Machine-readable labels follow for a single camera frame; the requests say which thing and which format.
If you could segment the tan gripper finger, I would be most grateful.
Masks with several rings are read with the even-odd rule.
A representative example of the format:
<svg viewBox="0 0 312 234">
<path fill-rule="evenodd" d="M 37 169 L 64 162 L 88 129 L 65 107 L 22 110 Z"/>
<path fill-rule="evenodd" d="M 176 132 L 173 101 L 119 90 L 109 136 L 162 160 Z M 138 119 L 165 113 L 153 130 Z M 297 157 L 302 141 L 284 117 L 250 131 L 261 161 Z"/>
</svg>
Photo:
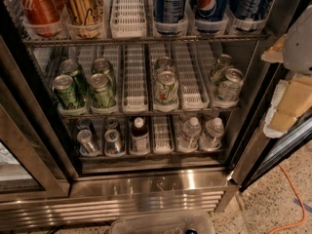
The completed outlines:
<svg viewBox="0 0 312 234">
<path fill-rule="evenodd" d="M 261 59 L 269 63 L 283 63 L 283 50 L 285 44 L 286 36 L 283 35 L 279 40 L 277 40 L 272 47 L 266 50 L 262 55 Z"/>
<path fill-rule="evenodd" d="M 265 116 L 264 134 L 271 138 L 281 137 L 311 106 L 311 76 L 303 75 L 291 81 L 281 80 Z"/>
</svg>

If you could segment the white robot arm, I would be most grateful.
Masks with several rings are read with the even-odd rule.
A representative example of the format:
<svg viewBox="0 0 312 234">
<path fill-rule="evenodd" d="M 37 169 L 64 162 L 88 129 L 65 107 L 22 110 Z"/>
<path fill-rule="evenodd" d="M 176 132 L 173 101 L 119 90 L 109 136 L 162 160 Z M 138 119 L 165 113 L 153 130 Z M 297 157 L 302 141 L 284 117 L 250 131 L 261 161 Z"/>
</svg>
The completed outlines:
<svg viewBox="0 0 312 234">
<path fill-rule="evenodd" d="M 261 59 L 279 62 L 294 72 L 290 81 L 279 81 L 265 116 L 264 134 L 271 138 L 281 137 L 312 106 L 311 5 Z"/>
</svg>

